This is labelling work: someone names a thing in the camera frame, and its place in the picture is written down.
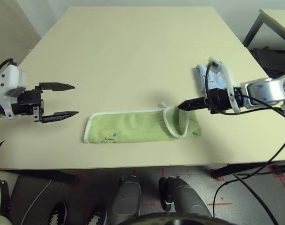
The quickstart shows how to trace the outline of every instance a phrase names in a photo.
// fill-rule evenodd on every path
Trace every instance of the white cloth edge trim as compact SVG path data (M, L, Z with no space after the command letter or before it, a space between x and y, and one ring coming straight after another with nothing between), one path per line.
M172 136L176 137L176 138L184 138L187 135L188 132L188 126L189 126L189 113L187 111L185 111L185 127L184 127L184 132L182 135L177 135L173 132L172 128L170 127L166 114L170 109L173 109L175 106L170 106L167 108L161 108L161 109L149 109L149 110L133 110L133 111L114 111L114 112L96 112L94 114L92 114L86 124L85 127L85 131L84 131L84 137L83 137L83 141L85 143L89 143L88 140L88 134L90 132L90 128L92 125L92 120L94 117L96 116L101 116L101 115L111 115L111 114L121 114L121 113L152 113L152 112L159 112L159 111L163 111L163 119L165 122L165 126L168 129L168 131L171 133Z
M171 109L173 109L174 106L170 106L170 107L167 107L163 110L163 119L165 121L165 125L166 125L166 128L168 129L168 131L171 133L171 135L173 135L174 137L176 138L184 138L186 137L187 133L188 133L188 125L189 125L189 113L187 111L185 111L185 127L184 127L184 132L182 135L177 135L174 133L174 131L172 130L172 128L170 127L169 123L168 123L168 120L167 120L167 112Z

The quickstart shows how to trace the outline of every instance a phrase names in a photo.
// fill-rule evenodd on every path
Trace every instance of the metal frame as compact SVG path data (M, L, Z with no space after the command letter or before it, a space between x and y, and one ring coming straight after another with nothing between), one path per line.
M248 47L257 34L258 30L261 28L262 24L266 24L269 28L271 28L275 33L277 33L284 41L285 41L285 31L278 27L272 20L266 17L263 13L260 13L257 19L255 20L253 26L251 27L249 33L245 37L242 44L245 47Z
M212 171L213 178L219 178L233 173L242 172L245 170L254 169L262 166L265 163L247 163L247 164L231 164L225 167Z
M9 173L17 173L19 175L36 177L41 179L65 182L70 185L76 185L79 178L75 175L61 172L60 170L2 170Z

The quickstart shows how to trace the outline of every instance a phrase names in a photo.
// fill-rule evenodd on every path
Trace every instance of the wheel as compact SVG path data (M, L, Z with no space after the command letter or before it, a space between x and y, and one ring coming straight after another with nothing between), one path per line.
M171 204L166 204L166 196L167 196L167 178L162 177L159 180L159 196L161 207L164 211L169 212L172 208Z

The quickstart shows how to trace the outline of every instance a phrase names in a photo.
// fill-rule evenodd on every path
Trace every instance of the table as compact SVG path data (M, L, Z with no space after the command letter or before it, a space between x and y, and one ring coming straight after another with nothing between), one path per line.
M248 47L250 45L263 23L285 40L285 10L260 9L259 12L258 18L242 42L244 46Z
M266 77L212 7L71 7L29 53L20 69L28 89L39 82L76 87L44 91L45 115L79 111L54 123L31 116L0 120L0 168L58 170L158 165L256 163L285 141L285 120L266 110L240 116L196 112L196 139L83 143L92 113L145 110L200 97L194 67L225 63L237 84ZM285 159L285 149L276 160Z

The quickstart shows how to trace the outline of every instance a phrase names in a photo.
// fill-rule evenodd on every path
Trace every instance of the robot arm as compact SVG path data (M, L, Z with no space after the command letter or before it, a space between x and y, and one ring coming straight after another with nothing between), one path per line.
M209 90L214 106L220 111L232 109L230 101L233 100L236 101L238 107L245 107L247 109L266 107L247 97L259 99L269 105L283 102L281 108L285 110L285 75L278 79L262 78L244 82L240 87L234 87L233 92L234 97L230 99L227 89L215 88ZM205 97L186 100L178 108L186 111L208 108L212 114L217 113L211 108L209 99Z
M5 116L9 120L16 115L33 115L34 122L54 122L64 120L78 112L55 112L53 115L44 116L44 101L41 99L43 90L63 91L75 87L63 83L39 83L32 90L26 90L27 73L21 71L12 59L0 64L0 70L8 63L8 66L0 73L0 117ZM8 184L0 180L0 215L8 217L10 208ZM0 216L0 223L10 224Z
M32 90L26 90L27 73L19 70L14 62L9 62L7 68L0 74L0 116L5 115L9 120L16 115L33 115L35 122L54 122L64 120L78 112L55 112L43 116L44 101L41 99L43 90L63 91L75 87L63 83L39 83Z

